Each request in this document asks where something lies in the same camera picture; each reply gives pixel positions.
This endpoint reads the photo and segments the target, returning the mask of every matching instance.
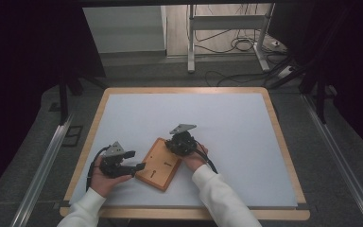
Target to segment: table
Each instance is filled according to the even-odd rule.
[[[89,156],[93,145],[95,135],[98,130],[99,122],[105,110],[106,103],[110,94],[260,94],[264,99],[268,110],[271,127],[273,128],[277,144],[279,145],[288,176],[292,182],[294,194],[298,206],[290,209],[255,209],[251,208],[254,215],[259,219],[289,219],[289,220],[306,220],[310,212],[306,207],[305,197],[303,195],[300,182],[297,178],[296,171],[291,161],[285,139],[277,121],[276,114],[273,110],[268,92],[264,88],[110,88],[105,91],[97,109],[93,125],[90,129],[83,150],[80,154],[77,167],[73,178],[69,184],[64,201],[71,200],[75,187],[83,170],[87,157]],[[69,212],[69,205],[66,202],[60,208],[60,213],[65,216]],[[101,217],[103,218],[166,218],[166,219],[211,219],[206,208],[186,207],[186,208],[146,208],[146,207],[103,207]]]

